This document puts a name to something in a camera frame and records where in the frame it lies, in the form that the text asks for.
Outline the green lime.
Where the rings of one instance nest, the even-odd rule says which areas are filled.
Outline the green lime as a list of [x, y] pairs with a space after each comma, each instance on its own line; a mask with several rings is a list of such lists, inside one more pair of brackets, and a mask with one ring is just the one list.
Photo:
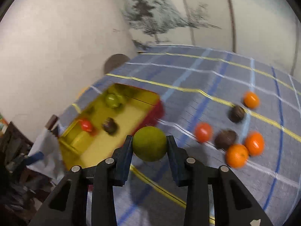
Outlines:
[[157, 127], [139, 129], [133, 136], [132, 145], [135, 155], [145, 162], [158, 161], [167, 153], [167, 137]]
[[105, 103], [109, 108], [113, 108], [113, 109], [118, 108], [121, 104], [118, 96], [113, 93], [109, 93], [106, 95]]

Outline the painted folding screen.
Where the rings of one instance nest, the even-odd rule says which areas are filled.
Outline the painted folding screen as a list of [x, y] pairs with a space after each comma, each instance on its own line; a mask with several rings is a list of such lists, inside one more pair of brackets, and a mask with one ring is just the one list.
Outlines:
[[115, 0], [138, 50], [183, 44], [226, 50], [300, 79], [300, 10], [290, 0]]

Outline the white cloth with blue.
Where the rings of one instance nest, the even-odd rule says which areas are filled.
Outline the white cloth with blue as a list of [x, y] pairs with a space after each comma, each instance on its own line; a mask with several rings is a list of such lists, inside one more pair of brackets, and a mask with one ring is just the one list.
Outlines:
[[56, 185], [65, 176], [59, 143], [50, 130], [44, 128], [38, 135], [26, 158], [26, 166], [49, 177]]

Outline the green lime in tray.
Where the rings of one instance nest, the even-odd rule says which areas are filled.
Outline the green lime in tray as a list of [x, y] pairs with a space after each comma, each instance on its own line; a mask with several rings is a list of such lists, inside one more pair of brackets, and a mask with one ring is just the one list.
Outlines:
[[113, 93], [109, 93], [106, 95], [105, 103], [109, 108], [113, 108], [113, 109], [118, 108], [121, 104], [118, 96]]

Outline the red tomato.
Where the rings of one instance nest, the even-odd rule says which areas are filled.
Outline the red tomato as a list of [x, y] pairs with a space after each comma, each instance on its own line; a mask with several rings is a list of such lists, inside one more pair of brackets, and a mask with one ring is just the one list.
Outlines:
[[93, 124], [87, 119], [80, 119], [81, 129], [84, 132], [91, 133], [94, 129]]
[[196, 140], [199, 143], [210, 141], [212, 138], [212, 127], [206, 122], [199, 122], [194, 130]]

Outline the round brown stool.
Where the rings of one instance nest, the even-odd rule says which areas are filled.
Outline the round brown stool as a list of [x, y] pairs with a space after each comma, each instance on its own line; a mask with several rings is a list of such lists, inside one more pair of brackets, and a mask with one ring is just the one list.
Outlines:
[[112, 70], [120, 67], [122, 64], [127, 62], [130, 58], [124, 54], [114, 54], [109, 57], [104, 64], [104, 75], [111, 72]]

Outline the dark passion fruit in tray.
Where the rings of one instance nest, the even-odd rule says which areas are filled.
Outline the dark passion fruit in tray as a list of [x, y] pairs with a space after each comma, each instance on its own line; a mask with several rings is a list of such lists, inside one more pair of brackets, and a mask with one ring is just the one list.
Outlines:
[[116, 133], [118, 129], [117, 123], [114, 121], [113, 118], [108, 117], [104, 123], [102, 124], [103, 130], [107, 132], [109, 135], [113, 135]]

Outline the dark passion fruit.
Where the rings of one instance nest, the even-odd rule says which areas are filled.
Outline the dark passion fruit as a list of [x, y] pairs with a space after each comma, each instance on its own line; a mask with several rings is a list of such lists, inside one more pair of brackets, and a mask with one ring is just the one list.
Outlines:
[[103, 130], [107, 132], [109, 135], [113, 135], [116, 133], [118, 129], [117, 123], [114, 121], [113, 118], [108, 117], [104, 123], [102, 124]]
[[234, 105], [229, 110], [229, 119], [234, 123], [240, 123], [245, 118], [245, 110], [240, 105]]
[[215, 147], [218, 150], [227, 151], [236, 142], [237, 133], [230, 129], [221, 130], [214, 139]]

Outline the orange front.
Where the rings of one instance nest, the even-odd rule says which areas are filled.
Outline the orange front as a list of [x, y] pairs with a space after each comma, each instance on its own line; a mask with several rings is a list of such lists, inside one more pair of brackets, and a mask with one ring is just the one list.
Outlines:
[[249, 158], [249, 152], [244, 145], [233, 144], [231, 145], [225, 155], [226, 164], [228, 166], [240, 169], [242, 168]]

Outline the dark wooden furniture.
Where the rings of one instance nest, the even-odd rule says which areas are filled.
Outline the dark wooden furniture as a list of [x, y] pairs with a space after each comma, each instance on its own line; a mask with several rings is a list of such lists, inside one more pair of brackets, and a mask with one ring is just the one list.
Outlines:
[[28, 225], [51, 192], [51, 179], [26, 167], [32, 146], [13, 122], [1, 134], [1, 225]]

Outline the small far orange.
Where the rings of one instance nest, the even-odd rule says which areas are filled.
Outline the small far orange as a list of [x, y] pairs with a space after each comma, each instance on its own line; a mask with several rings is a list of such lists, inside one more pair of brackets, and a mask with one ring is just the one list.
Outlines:
[[249, 109], [256, 109], [260, 105], [260, 99], [254, 92], [247, 91], [243, 96], [243, 103]]

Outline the yellow red tin tray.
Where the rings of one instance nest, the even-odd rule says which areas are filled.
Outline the yellow red tin tray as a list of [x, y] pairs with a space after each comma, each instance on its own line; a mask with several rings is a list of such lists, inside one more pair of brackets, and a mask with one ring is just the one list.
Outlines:
[[[121, 102], [118, 108], [109, 108], [105, 103], [107, 94], [116, 94]], [[160, 96], [150, 90], [114, 83], [102, 93], [88, 90], [71, 106], [70, 118], [61, 118], [62, 134], [58, 141], [66, 169], [75, 165], [87, 168], [110, 157], [121, 147], [128, 135], [134, 135], [146, 125], [155, 125], [164, 115]], [[115, 134], [109, 135], [102, 124], [111, 117], [118, 125]], [[91, 133], [81, 129], [80, 119], [93, 124]]]

